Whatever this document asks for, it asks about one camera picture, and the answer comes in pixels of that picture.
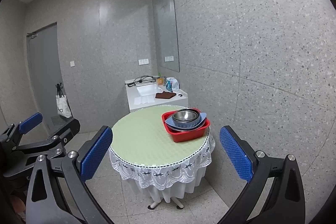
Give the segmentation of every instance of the blue textured pad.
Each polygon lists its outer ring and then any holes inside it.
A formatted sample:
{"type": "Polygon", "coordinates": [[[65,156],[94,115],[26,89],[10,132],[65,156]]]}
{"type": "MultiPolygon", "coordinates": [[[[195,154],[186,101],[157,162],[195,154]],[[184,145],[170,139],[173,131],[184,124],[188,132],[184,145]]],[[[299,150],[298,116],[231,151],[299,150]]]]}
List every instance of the blue textured pad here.
{"type": "Polygon", "coordinates": [[[222,127],[220,130],[219,140],[234,165],[239,177],[247,182],[250,182],[253,176],[252,163],[225,127],[222,127]]]}
{"type": "Polygon", "coordinates": [[[20,134],[27,134],[29,131],[31,131],[34,127],[38,126],[42,122],[42,114],[40,112],[37,112],[24,122],[19,124],[19,132],[20,134]]]}
{"type": "Polygon", "coordinates": [[[85,158],[81,161],[80,176],[83,182],[88,179],[92,179],[111,143],[112,129],[107,127],[92,146],[85,158]]]}

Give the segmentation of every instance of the sink countertop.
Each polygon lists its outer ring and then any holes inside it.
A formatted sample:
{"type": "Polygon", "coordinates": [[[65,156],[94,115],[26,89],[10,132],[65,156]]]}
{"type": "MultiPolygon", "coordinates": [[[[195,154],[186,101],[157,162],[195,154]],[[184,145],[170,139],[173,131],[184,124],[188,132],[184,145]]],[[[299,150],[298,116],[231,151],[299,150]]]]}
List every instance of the sink countertop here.
{"type": "MultiPolygon", "coordinates": [[[[134,81],[134,79],[126,80],[125,84],[131,83],[133,81],[134,81]]],[[[154,102],[153,103],[134,105],[134,98],[135,97],[140,97],[139,92],[137,90],[137,86],[151,85],[151,84],[156,84],[156,82],[154,82],[154,83],[138,83],[137,85],[135,85],[133,87],[130,87],[130,88],[127,85],[125,85],[126,86],[126,91],[127,91],[128,106],[129,106],[129,109],[130,109],[131,112],[134,111],[134,110],[137,110],[137,109],[144,108],[144,107],[156,106],[156,105],[181,105],[181,104],[179,104],[179,100],[184,99],[184,101],[185,101],[185,100],[188,99],[188,94],[180,89],[179,92],[176,93],[176,95],[171,99],[157,99],[157,98],[155,98],[155,94],[153,94],[153,97],[154,97],[154,102]]],[[[167,91],[167,89],[164,85],[159,85],[158,87],[161,88],[163,91],[167,91]]]]}

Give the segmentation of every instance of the green tabletop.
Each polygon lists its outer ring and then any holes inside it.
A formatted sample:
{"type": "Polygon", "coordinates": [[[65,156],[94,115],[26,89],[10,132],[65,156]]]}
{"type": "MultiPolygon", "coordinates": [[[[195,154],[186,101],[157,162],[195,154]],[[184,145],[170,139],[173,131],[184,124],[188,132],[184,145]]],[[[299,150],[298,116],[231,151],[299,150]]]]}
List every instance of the green tabletop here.
{"type": "Polygon", "coordinates": [[[207,135],[175,143],[166,131],[161,115],[180,106],[153,106],[121,118],[112,128],[111,148],[123,160],[136,165],[158,166],[180,161],[201,148],[207,135]]]}

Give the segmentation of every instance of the table leg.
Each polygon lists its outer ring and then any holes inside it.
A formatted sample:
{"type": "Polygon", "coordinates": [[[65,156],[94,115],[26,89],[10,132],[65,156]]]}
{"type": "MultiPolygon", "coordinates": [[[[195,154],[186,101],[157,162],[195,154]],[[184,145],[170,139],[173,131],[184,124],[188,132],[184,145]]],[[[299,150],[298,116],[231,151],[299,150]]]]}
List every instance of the table leg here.
{"type": "Polygon", "coordinates": [[[177,209],[182,210],[184,208],[184,205],[174,196],[172,196],[170,199],[176,203],[176,205],[177,205],[176,208],[177,209]]]}
{"type": "Polygon", "coordinates": [[[155,209],[155,207],[157,206],[157,205],[159,205],[161,203],[161,201],[160,202],[156,202],[156,201],[154,201],[151,205],[148,205],[148,209],[150,209],[150,210],[154,210],[155,209]]]}

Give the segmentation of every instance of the brown cloth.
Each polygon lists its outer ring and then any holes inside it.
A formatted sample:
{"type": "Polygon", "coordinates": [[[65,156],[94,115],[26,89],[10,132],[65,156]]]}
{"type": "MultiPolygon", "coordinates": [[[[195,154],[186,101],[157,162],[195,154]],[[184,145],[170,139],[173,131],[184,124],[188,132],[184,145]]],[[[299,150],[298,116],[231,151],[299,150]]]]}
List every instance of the brown cloth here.
{"type": "Polygon", "coordinates": [[[164,91],[163,93],[157,93],[155,95],[155,98],[157,98],[157,99],[170,99],[170,98],[173,98],[175,95],[176,95],[176,93],[174,93],[174,92],[164,91]]]}

